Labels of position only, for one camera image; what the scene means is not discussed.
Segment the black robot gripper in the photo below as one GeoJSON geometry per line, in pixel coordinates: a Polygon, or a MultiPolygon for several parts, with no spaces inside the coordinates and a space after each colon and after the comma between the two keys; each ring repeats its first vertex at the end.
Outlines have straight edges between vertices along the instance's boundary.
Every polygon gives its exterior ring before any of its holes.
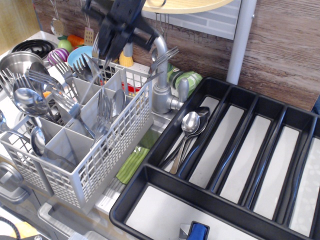
{"type": "Polygon", "coordinates": [[[98,49],[107,61],[114,60],[122,51],[133,55],[133,44],[150,49],[159,36],[144,20],[144,0],[87,0],[82,12],[98,21],[98,49]]]}

